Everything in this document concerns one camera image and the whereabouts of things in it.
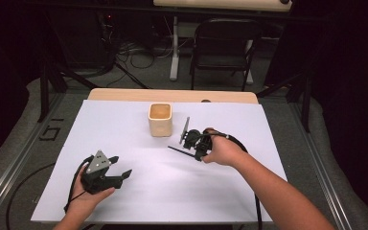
black chair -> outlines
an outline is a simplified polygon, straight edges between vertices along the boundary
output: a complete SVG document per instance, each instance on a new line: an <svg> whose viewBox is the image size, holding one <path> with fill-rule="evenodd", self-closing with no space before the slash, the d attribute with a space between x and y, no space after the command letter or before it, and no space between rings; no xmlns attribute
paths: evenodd
<svg viewBox="0 0 368 230"><path fill-rule="evenodd" d="M253 20L214 18L202 22L195 30L191 89L199 69L233 71L233 74L243 71L241 91L244 91L252 56L261 37L262 28Z"/></svg>

gray carpet floor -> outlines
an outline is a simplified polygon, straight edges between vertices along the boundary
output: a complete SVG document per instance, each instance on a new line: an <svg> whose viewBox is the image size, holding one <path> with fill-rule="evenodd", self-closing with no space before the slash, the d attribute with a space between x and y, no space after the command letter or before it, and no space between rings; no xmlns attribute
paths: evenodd
<svg viewBox="0 0 368 230"><path fill-rule="evenodd" d="M251 68L254 83L247 85L246 91L257 93L264 89L265 73L274 49L275 45L271 41L259 47ZM171 57L169 56L152 59L152 57L140 53L135 55L132 53L126 61L122 61L124 57L121 57L120 62L137 79L151 88L190 89L189 52L182 49L180 55L177 81L169 80L171 65ZM241 90L242 77L240 75L230 77L230 73L225 75L211 72L199 75L195 90ZM219 77L211 80L212 75ZM89 91L84 86L75 80L65 79L69 85L69 90L66 94L61 95L51 92L53 102L51 113L41 124L36 122L40 111L39 81L35 80L28 85L31 93L29 103L0 149L0 229L6 229L6 217L9 217L11 229L53 228L52 224L30 222L38 198L45 188L53 167L30 177L19 188L12 201L10 201L10 197L16 186L28 175L41 167L56 162L81 103L87 98ZM102 87L140 88L116 68L105 75L89 80ZM287 103L284 97L286 92L286 89L281 89L266 98L259 99L259 102L264 107L289 183L305 194L335 228L368 229L368 209L352 191L349 182L334 161L320 104L314 99L311 100L311 133L306 133L301 128L298 112L296 112L300 104ZM54 137L56 133L55 140L47 140ZM318 163L311 155L313 151L318 153L323 167L321 169L324 172L318 172L317 167L315 167ZM17 164L17 159L22 157L24 158L23 164ZM324 193L330 187L324 187L321 183L320 177L323 174L329 179L331 188L336 193L336 200L343 208L342 212L338 212L340 210L333 207L335 197L331 197L330 201L330 198ZM8 179L5 180L4 177L12 178L9 180L9 184L5 184ZM101 226L97 225L92 229L100 228ZM257 225L250 224L244 229L257 229ZM264 229L277 228L272 223L266 223Z"/></svg>

